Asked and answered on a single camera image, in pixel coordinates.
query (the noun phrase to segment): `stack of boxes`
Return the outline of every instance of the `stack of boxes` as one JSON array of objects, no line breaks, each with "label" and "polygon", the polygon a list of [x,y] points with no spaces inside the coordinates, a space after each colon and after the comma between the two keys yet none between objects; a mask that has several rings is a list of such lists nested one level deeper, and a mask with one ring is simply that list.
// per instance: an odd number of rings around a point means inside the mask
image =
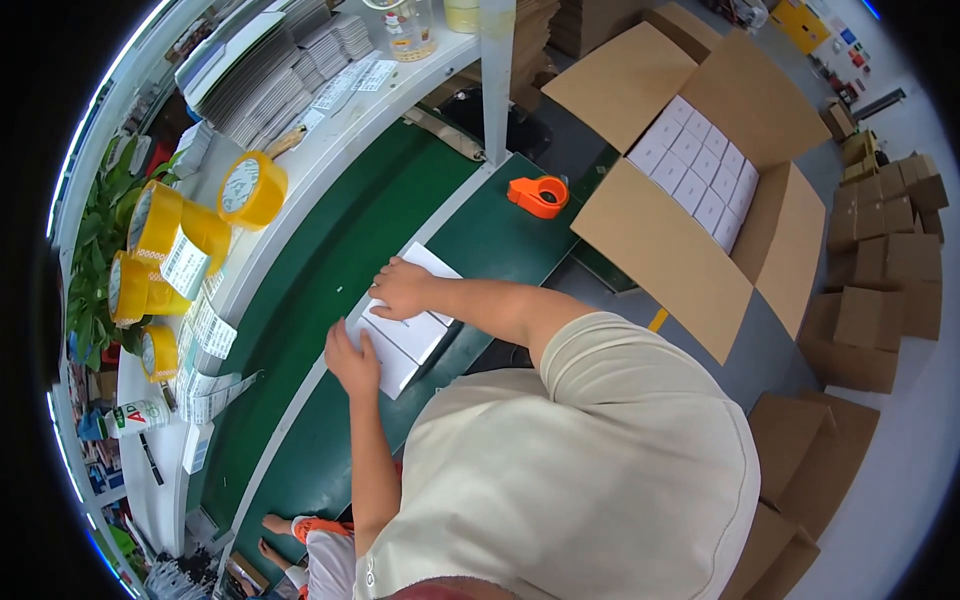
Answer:
[{"label": "stack of boxes", "polygon": [[[402,258],[422,266],[434,276],[460,278],[456,271],[419,243],[415,242]],[[364,308],[363,316],[350,327],[348,335],[358,348],[360,331],[365,330],[370,335],[376,358],[380,361],[380,390],[396,400],[440,345],[453,319],[423,312],[404,321],[392,321],[374,315],[371,309],[375,306],[383,306],[383,302],[371,300]]]},{"label": "stack of boxes", "polygon": [[675,96],[627,160],[732,252],[760,174],[719,128]]},{"label": "stack of boxes", "polygon": [[943,181],[928,155],[892,162],[836,191],[827,238],[827,293],[811,299],[799,340],[824,383],[889,394],[900,336],[939,339],[943,230],[938,210],[947,205]]}]

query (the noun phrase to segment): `open cardboard box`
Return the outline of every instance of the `open cardboard box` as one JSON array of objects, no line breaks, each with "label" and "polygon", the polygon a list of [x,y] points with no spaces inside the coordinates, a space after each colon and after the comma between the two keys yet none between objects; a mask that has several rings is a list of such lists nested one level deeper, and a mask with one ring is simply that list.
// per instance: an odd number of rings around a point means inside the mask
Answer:
[{"label": "open cardboard box", "polygon": [[754,288],[787,332],[804,317],[825,209],[791,162],[830,138],[801,91],[743,32],[703,64],[650,23],[604,44],[543,92],[621,154],[677,94],[699,110],[761,174],[727,256],[666,192],[618,160],[571,228],[672,314],[723,364]]}]

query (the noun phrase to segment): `box flap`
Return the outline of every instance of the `box flap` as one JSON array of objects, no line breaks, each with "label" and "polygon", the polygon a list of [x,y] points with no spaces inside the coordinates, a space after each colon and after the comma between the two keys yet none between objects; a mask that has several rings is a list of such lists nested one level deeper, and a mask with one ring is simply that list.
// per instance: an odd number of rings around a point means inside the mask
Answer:
[{"label": "box flap", "polygon": [[697,67],[680,95],[760,173],[830,139],[802,92],[737,29]]},{"label": "box flap", "polygon": [[542,91],[624,154],[696,68],[656,27],[640,23],[574,63]]},{"label": "box flap", "polygon": [[741,600],[777,560],[797,529],[795,523],[757,503],[747,543],[719,600]]},{"label": "box flap", "polygon": [[[797,165],[791,162],[779,167],[782,168],[787,168],[789,175],[780,204],[776,233],[759,275],[756,279],[751,279],[749,275],[747,278],[777,314],[790,337],[796,339],[813,289],[813,279],[817,275],[827,210]],[[755,196],[747,223],[740,230],[741,236],[744,229],[752,228],[751,215],[759,205],[760,201]]]},{"label": "box flap", "polygon": [[620,159],[570,228],[726,362],[753,286],[676,201]]},{"label": "box flap", "polygon": [[837,433],[831,438],[818,438],[810,446],[790,487],[783,493],[780,510],[818,540],[860,470],[874,438],[880,413],[843,398],[810,390],[803,390],[800,399],[827,406],[836,422]]},{"label": "box flap", "polygon": [[836,432],[829,408],[764,393],[747,418],[760,461],[760,497],[780,502],[813,439]]}]

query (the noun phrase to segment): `stack of cardboard boxes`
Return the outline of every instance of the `stack of cardboard boxes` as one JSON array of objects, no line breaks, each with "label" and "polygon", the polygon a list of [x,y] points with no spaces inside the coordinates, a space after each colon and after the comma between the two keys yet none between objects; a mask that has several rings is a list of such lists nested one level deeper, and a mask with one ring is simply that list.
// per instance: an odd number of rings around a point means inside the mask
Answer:
[{"label": "stack of cardboard boxes", "polygon": [[939,339],[938,211],[947,205],[927,155],[892,162],[836,191],[827,235],[828,292],[810,300],[799,340],[824,383],[889,394],[900,336]]},{"label": "stack of cardboard boxes", "polygon": [[760,461],[760,499],[721,600],[781,600],[813,564],[873,439],[879,412],[803,391],[764,394],[748,421]]}]

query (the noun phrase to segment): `cardboard sheet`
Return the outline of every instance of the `cardboard sheet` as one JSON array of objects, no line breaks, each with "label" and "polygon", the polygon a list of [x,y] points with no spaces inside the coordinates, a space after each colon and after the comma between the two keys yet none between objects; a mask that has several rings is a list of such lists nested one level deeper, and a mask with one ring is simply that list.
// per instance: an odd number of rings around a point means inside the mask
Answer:
[{"label": "cardboard sheet", "polygon": [[542,91],[622,154],[696,67],[653,25],[640,23],[576,62]]},{"label": "cardboard sheet", "polygon": [[617,161],[570,228],[666,307],[717,362],[727,360],[753,286],[655,183]]}]

